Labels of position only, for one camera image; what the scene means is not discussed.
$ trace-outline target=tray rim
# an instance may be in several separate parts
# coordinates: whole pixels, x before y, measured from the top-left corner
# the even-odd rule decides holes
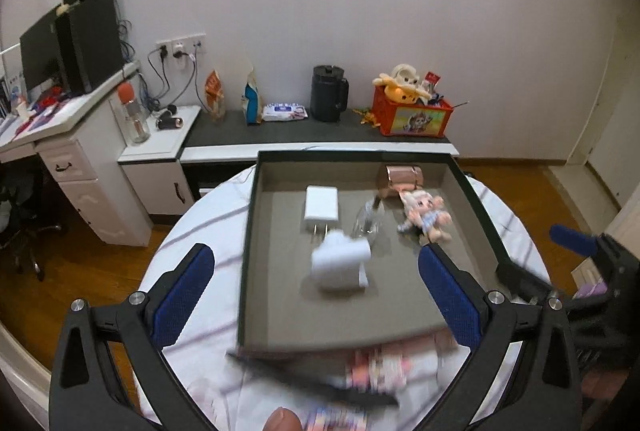
[[[297,353],[317,353],[321,350],[314,348],[305,348],[305,350],[282,350],[277,348],[247,348],[244,345],[245,324],[244,317],[246,314],[246,297],[247,297],[247,278],[249,273],[249,254],[251,247],[251,234],[254,225],[254,214],[256,197],[258,194],[258,176],[264,164],[272,162],[380,162],[380,164],[445,164],[449,167],[453,177],[462,189],[466,200],[471,205],[474,214],[478,217],[478,221],[486,235],[489,245],[495,253],[497,260],[496,274],[498,280],[507,288],[513,289],[505,279],[511,279],[512,268],[515,264],[511,261],[507,250],[500,239],[498,231],[495,229],[494,223],[491,221],[489,214],[482,205],[476,191],[473,189],[466,175],[458,166],[456,160],[447,153],[414,153],[414,152],[396,152],[396,151],[331,151],[331,150],[293,150],[293,151],[260,151],[258,153],[257,162],[254,171],[254,181],[251,190],[251,199],[247,214],[246,231],[244,233],[244,246],[242,247],[242,272],[240,279],[240,297],[238,305],[238,334],[236,342],[238,348],[245,354],[273,354],[273,355],[295,355]],[[324,351],[341,351],[353,350],[353,346],[349,347],[332,347],[324,348]]]

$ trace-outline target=yellow toy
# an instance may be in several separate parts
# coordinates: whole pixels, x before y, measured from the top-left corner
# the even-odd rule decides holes
[[[353,113],[362,116],[360,124],[367,124],[368,122],[373,128],[379,127],[380,123],[378,122],[378,119],[376,119],[376,116],[373,114],[370,108],[366,108],[364,110],[357,110],[356,108],[353,108],[352,111]]]
[[[385,87],[385,95],[395,103],[415,104],[420,97],[426,101],[431,99],[431,95],[426,90],[418,88],[414,83],[399,83],[388,74],[380,74],[380,77],[373,80],[373,84]]]

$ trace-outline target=hand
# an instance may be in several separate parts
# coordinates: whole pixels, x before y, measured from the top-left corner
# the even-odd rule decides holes
[[[302,424],[293,411],[279,407],[271,413],[262,431],[302,431]]]

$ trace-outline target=white tablecloth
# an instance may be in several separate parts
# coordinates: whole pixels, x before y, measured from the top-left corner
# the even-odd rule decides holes
[[[195,243],[215,255],[215,273],[175,345],[163,350],[175,375],[220,431],[260,431],[277,407],[302,420],[322,405],[297,390],[252,375],[227,359],[236,345],[242,246],[254,168],[238,174],[200,199],[178,221],[149,264],[140,290],[148,291],[160,275],[173,270]],[[522,222],[484,184],[469,179],[489,213],[511,259],[548,280],[542,258]],[[510,349],[476,418],[491,413],[516,360],[519,343]],[[398,394],[399,408],[369,415],[371,431],[409,431],[420,422],[449,385],[469,353],[468,348],[440,353],[436,344],[412,357],[407,387]],[[142,413],[158,421],[138,386]]]

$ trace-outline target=silver screw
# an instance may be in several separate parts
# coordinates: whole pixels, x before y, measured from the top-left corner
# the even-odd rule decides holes
[[[551,310],[560,310],[562,308],[562,301],[557,297],[552,297],[549,300],[549,306],[551,307]]]
[[[71,310],[80,312],[84,308],[84,299],[76,299],[71,302]]]
[[[137,292],[134,292],[129,296],[129,303],[131,303],[132,305],[139,305],[144,300],[145,300],[145,293],[140,292],[140,290],[138,290]]]
[[[492,290],[489,294],[487,294],[489,301],[494,305],[500,305],[504,303],[504,294],[502,292],[498,292],[497,290]]]

